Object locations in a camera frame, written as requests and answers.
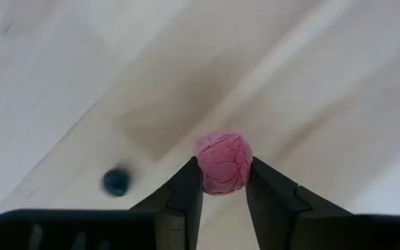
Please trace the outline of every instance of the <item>light wood surface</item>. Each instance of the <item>light wood surface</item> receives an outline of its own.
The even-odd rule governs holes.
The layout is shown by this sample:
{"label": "light wood surface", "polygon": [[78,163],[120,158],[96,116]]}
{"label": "light wood surface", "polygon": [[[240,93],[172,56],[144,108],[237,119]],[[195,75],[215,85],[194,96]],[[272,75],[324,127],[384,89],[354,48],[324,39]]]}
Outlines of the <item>light wood surface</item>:
{"label": "light wood surface", "polygon": [[[350,211],[400,214],[400,1],[0,0],[0,213],[127,209],[219,129]],[[256,247],[244,190],[205,194],[199,249]]]}

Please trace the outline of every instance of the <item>pink gummy candy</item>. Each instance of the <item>pink gummy candy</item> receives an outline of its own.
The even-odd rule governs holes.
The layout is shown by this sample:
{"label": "pink gummy candy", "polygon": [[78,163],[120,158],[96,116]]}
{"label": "pink gummy candy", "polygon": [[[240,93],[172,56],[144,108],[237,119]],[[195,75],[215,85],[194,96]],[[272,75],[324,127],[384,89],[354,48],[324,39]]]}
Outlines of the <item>pink gummy candy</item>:
{"label": "pink gummy candy", "polygon": [[208,194],[228,194],[248,183],[253,156],[243,136],[212,133],[197,139],[194,150],[203,172],[203,189]]}

